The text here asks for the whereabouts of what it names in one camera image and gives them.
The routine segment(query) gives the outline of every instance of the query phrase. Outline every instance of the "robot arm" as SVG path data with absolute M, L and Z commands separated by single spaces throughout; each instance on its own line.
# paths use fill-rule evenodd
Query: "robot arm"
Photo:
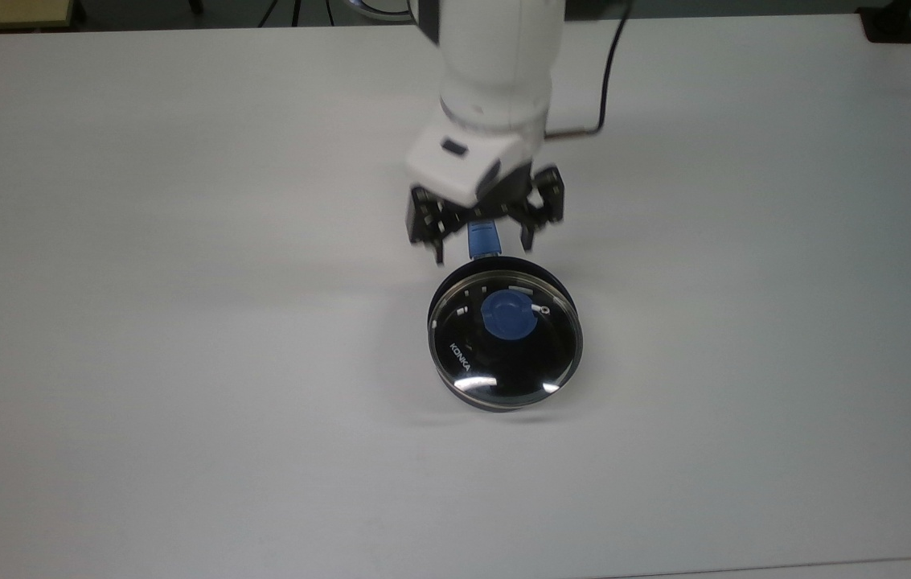
M 441 263 L 445 237 L 471 220 L 510 216 L 529 249 L 536 230 L 562 219 L 558 171 L 530 171 L 565 0 L 412 0 L 408 9 L 445 62 L 440 102 L 406 160 L 408 238 Z M 535 187 L 543 206 L 527 201 Z

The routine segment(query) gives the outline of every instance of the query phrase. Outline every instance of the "table surface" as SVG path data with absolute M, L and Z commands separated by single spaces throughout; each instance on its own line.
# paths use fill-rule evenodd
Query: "table surface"
M 68 26 L 72 0 L 0 0 L 0 28 Z
M 553 127 L 613 26 L 566 27 Z M 404 234 L 415 30 L 0 36 L 0 577 L 911 556 L 911 45 L 859 26 L 630 23 L 605 132 L 539 158 L 583 363 L 506 415 L 427 351 L 466 249 Z
M 702 573 L 700 579 L 911 579 L 910 561 Z

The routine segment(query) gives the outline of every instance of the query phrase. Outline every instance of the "black cable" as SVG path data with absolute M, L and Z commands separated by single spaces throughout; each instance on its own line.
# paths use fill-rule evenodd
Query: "black cable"
M 273 11 L 273 8 L 276 7 L 276 2 L 277 0 L 273 0 L 273 2 L 270 3 L 269 8 L 265 11 L 265 14 L 263 14 L 263 19 L 259 21 L 259 28 L 265 25 L 265 21 L 268 21 L 269 15 Z
M 590 137 L 598 135 L 602 127 L 605 127 L 605 104 L 609 101 L 609 78 L 613 75 L 613 57 L 616 55 L 616 46 L 620 43 L 620 35 L 623 34 L 623 27 L 630 18 L 630 12 L 634 8 L 633 0 L 627 0 L 627 6 L 620 18 L 620 25 L 616 27 L 616 34 L 613 36 L 613 44 L 609 45 L 609 56 L 605 59 L 605 75 L 601 80 L 601 103 L 598 105 L 598 125 L 593 129 L 580 127 L 579 129 L 565 129 L 554 133 L 544 132 L 544 140 L 569 139 L 572 137 Z

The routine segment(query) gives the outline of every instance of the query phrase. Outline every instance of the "blue handle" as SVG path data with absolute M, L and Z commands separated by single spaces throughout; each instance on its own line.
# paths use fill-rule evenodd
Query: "blue handle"
M 494 220 L 470 221 L 470 259 L 500 254 L 502 241 L 499 240 L 499 229 L 494 226 Z

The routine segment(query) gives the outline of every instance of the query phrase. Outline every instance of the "blue lid knob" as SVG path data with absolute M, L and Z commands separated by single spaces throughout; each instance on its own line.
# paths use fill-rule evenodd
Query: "blue lid knob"
M 485 298 L 480 308 L 484 316 L 484 327 L 495 338 L 526 338 L 537 327 L 532 306 L 533 301 L 530 301 L 527 294 L 514 289 L 499 289 Z

